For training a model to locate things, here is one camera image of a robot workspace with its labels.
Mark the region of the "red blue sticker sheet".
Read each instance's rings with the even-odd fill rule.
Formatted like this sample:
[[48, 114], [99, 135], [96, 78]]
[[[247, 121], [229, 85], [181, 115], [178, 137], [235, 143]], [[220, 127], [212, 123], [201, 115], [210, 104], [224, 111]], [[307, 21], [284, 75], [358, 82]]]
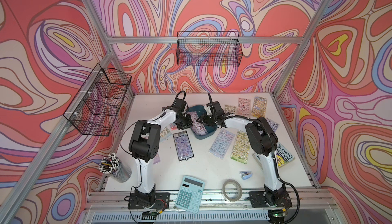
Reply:
[[169, 125], [169, 127], [170, 127], [170, 129], [171, 129], [172, 131], [178, 130], [178, 127], [177, 127], [177, 125], [176, 125], [175, 123], [171, 123], [171, 124]]

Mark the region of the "white animal sticker sheet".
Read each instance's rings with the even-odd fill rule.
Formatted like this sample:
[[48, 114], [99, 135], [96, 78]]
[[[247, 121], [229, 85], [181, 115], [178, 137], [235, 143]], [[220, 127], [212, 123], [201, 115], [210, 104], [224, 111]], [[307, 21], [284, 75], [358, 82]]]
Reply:
[[224, 105], [224, 112], [225, 112], [225, 113], [236, 114], [236, 112], [237, 112], [237, 106], [225, 104], [225, 105]]

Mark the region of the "teal storage box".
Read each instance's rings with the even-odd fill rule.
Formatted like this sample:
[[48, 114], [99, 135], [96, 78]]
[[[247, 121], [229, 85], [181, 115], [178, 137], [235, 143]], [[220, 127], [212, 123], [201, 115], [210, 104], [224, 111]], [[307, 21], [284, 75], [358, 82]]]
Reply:
[[197, 122], [197, 119], [205, 113], [206, 110], [202, 105], [195, 105], [190, 107], [188, 111], [188, 114], [192, 119], [191, 131], [198, 140], [203, 140], [212, 136], [217, 130], [217, 126], [206, 126], [200, 122]]

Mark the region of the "purple dark-edged sticker sheet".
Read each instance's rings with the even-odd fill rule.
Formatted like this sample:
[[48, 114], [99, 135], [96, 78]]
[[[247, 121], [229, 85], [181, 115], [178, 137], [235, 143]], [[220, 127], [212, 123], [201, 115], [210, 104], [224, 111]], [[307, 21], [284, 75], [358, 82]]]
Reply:
[[173, 138], [179, 161], [189, 160], [194, 157], [190, 139], [186, 131], [174, 133]]

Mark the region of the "panda sticker sheet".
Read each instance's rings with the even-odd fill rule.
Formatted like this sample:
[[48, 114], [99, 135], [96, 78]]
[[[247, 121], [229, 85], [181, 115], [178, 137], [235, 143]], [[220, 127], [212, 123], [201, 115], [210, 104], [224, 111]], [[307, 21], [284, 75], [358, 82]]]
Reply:
[[266, 109], [267, 109], [267, 98], [256, 96], [254, 98], [251, 115], [256, 118], [265, 117]]

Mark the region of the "green animal sticker sheet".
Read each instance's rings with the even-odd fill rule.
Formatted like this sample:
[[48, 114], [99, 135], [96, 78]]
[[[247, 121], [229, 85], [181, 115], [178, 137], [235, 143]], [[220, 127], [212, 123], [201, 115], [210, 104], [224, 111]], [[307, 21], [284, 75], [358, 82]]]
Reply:
[[247, 133], [238, 131], [230, 158], [237, 162], [247, 164], [249, 152], [250, 142]]

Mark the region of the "lilac bear sticker sheet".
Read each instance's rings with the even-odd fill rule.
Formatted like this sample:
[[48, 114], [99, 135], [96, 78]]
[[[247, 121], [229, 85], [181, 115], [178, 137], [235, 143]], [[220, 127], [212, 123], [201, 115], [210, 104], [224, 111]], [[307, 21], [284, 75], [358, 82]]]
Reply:
[[155, 157], [154, 157], [154, 159], [153, 159], [153, 164], [157, 164], [157, 163], [159, 163], [160, 162], [160, 156], [159, 156], [159, 154], [157, 154]]

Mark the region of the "blue penguin sticker sheet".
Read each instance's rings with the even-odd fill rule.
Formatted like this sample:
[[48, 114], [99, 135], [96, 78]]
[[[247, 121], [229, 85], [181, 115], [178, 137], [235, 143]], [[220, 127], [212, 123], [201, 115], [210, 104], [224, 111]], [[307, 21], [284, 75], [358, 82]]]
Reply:
[[275, 133], [278, 128], [279, 128], [279, 124], [273, 120], [271, 120], [270, 118], [266, 118], [268, 124], [270, 125], [271, 129], [273, 130], [273, 132]]

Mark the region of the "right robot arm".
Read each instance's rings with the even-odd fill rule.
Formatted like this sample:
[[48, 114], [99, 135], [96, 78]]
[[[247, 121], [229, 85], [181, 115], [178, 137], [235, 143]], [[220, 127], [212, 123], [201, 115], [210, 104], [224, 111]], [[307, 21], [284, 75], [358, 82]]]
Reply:
[[252, 119], [230, 113], [221, 116], [218, 116], [216, 113], [210, 115], [204, 113], [197, 119], [197, 122], [206, 126], [217, 125], [245, 132], [252, 150], [261, 157], [265, 191], [272, 193], [283, 193], [286, 191], [287, 183], [279, 175], [276, 160], [278, 137], [266, 118]]

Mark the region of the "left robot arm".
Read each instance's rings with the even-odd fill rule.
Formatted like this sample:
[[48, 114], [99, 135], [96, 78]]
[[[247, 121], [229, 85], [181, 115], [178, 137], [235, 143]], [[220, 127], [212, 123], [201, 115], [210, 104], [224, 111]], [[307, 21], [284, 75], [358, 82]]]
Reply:
[[189, 107], [165, 107], [155, 118], [139, 120], [135, 123], [131, 136], [129, 151], [131, 152], [138, 170], [137, 193], [151, 196], [155, 192], [153, 179], [153, 162], [159, 151], [161, 129], [169, 124], [176, 124], [178, 129], [192, 126], [192, 119], [187, 114]]

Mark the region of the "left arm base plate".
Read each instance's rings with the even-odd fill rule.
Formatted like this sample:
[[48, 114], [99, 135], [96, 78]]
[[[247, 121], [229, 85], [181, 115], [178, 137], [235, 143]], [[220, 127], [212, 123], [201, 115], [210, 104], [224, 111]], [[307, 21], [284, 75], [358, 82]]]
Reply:
[[126, 196], [124, 200], [128, 203], [128, 209], [146, 209], [146, 210], [165, 210], [169, 207], [169, 192], [153, 192], [144, 194], [139, 192]]

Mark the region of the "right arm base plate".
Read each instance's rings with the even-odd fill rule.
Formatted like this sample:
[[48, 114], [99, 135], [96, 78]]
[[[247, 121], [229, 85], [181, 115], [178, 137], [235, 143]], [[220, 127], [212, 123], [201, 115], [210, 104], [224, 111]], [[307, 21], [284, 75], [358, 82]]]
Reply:
[[287, 191], [284, 192], [249, 192], [248, 200], [253, 208], [285, 208], [289, 209], [293, 206]]

